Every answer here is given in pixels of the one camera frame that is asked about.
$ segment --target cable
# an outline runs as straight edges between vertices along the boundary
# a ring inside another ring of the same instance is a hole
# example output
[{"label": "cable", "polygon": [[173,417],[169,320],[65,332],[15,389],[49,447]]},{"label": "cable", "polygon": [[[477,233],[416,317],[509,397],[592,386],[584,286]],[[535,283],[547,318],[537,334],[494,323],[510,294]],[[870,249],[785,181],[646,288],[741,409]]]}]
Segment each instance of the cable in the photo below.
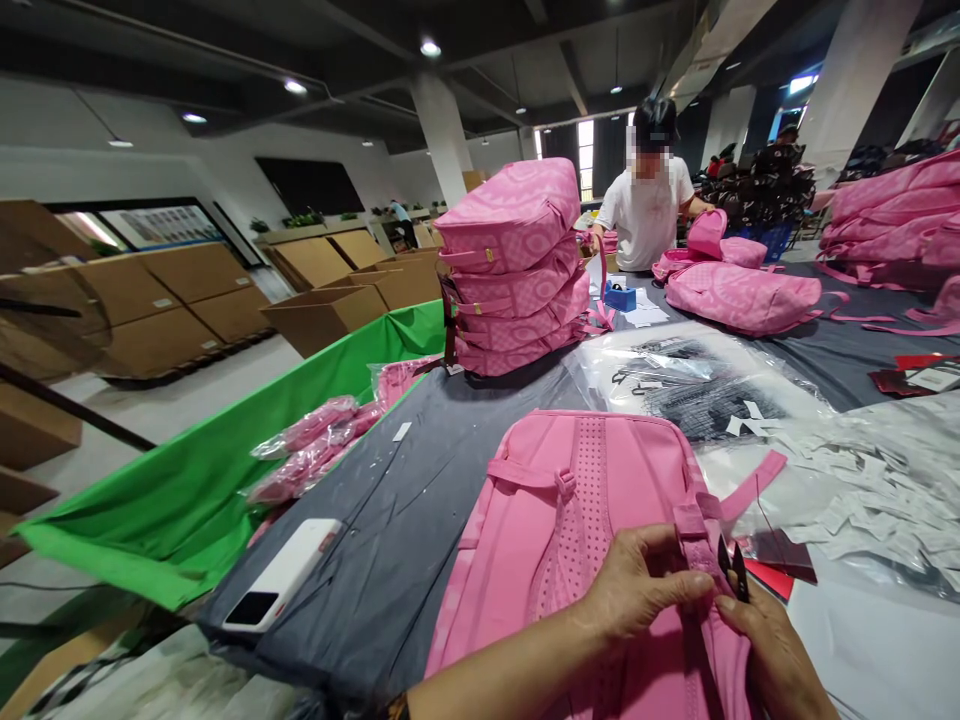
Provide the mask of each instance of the cable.
[{"label": "cable", "polygon": [[92,590],[93,588],[106,587],[106,583],[97,583],[96,585],[77,585],[72,587],[51,588],[43,585],[31,585],[30,583],[4,582],[0,587],[19,587],[26,590],[46,590],[47,592],[61,592],[66,590]]}]

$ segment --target green fabric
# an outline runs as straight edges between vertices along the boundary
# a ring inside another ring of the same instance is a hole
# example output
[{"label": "green fabric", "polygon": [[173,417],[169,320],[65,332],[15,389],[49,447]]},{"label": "green fabric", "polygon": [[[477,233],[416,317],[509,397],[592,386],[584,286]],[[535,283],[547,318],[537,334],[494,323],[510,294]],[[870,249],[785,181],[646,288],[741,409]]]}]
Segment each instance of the green fabric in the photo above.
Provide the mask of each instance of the green fabric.
[{"label": "green fabric", "polygon": [[441,301],[395,310],[17,532],[42,555],[177,610],[216,587],[260,516],[240,490],[279,464],[258,443],[325,400],[372,399],[367,363],[443,351]]}]

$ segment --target white column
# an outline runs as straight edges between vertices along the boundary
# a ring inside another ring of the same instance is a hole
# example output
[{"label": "white column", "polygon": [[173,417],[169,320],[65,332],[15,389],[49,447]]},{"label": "white column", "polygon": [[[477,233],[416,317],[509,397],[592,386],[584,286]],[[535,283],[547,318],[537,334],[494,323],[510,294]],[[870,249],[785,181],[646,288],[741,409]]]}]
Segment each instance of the white column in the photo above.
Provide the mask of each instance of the white column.
[{"label": "white column", "polygon": [[913,111],[913,117],[903,131],[897,146],[908,140],[935,139],[947,118],[950,108],[960,97],[960,48],[943,56],[923,99]]},{"label": "white column", "polygon": [[440,78],[430,73],[418,75],[410,91],[440,191],[447,207],[453,207],[467,194],[463,173],[473,170],[457,99]]},{"label": "white column", "polygon": [[800,127],[803,159],[817,166],[818,185],[829,184],[846,165],[921,1],[847,2]]},{"label": "white column", "polygon": [[520,136],[520,157],[524,160],[537,159],[537,143],[533,139],[533,128],[522,127],[517,130]]},{"label": "white column", "polygon": [[699,168],[710,164],[710,157],[719,155],[727,145],[737,144],[734,150],[734,160],[740,159],[743,152],[743,142],[747,137],[747,128],[750,125],[750,113],[753,112],[753,101],[757,98],[757,88],[753,85],[744,85],[733,88],[726,95],[721,95],[713,101],[710,109],[710,125],[707,128],[707,140],[703,144],[703,161]]}]

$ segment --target ceiling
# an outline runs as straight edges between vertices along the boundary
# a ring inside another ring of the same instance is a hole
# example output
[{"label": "ceiling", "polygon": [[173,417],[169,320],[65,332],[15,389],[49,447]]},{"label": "ceiling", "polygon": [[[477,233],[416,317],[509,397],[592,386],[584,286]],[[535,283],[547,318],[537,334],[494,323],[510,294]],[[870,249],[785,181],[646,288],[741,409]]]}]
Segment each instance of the ceiling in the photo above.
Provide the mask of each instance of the ceiling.
[{"label": "ceiling", "polygon": [[[705,93],[822,61],[845,0],[779,0]],[[635,106],[713,0],[0,0],[0,73],[144,98],[217,137],[264,123],[425,147],[418,72],[453,90],[477,136]],[[960,6],[925,0],[917,26]],[[443,50],[429,60],[426,37]],[[283,89],[294,78],[308,89]],[[623,92],[611,95],[619,84]],[[517,115],[519,104],[528,112]]]}]

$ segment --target person in background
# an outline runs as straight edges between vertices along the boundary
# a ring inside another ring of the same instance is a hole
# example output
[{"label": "person in background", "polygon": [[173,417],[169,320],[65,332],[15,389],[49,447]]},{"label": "person in background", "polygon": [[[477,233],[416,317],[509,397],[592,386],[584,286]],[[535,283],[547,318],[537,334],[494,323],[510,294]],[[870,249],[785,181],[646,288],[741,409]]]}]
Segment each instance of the person in background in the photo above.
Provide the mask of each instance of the person in background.
[{"label": "person in background", "polygon": [[397,220],[400,221],[400,229],[403,232],[403,239],[407,241],[407,245],[411,248],[420,247],[419,243],[417,243],[417,236],[413,232],[413,223],[410,222],[410,216],[407,215],[407,211],[403,209],[403,205],[396,200],[391,200],[390,207],[397,216]]},{"label": "person in background", "polygon": [[717,173],[720,172],[720,168],[723,166],[723,161],[718,158],[716,155],[710,156],[710,164],[707,165],[707,177],[717,179]]},{"label": "person in background", "polygon": [[716,209],[694,196],[687,164],[670,152],[678,137],[673,100],[644,100],[634,126],[636,161],[604,193],[592,228],[594,253],[601,252],[603,234],[617,229],[617,264],[629,271],[649,270],[676,247],[679,213],[697,217]]},{"label": "person in background", "polygon": [[[621,530],[582,599],[468,655],[368,717],[537,720],[573,682],[643,637],[663,610],[715,592],[706,573],[658,576],[657,567],[679,558],[673,525]],[[750,638],[748,682],[768,716],[839,720],[786,610],[752,581],[748,593],[749,604],[726,595],[713,602],[728,625]]]}]

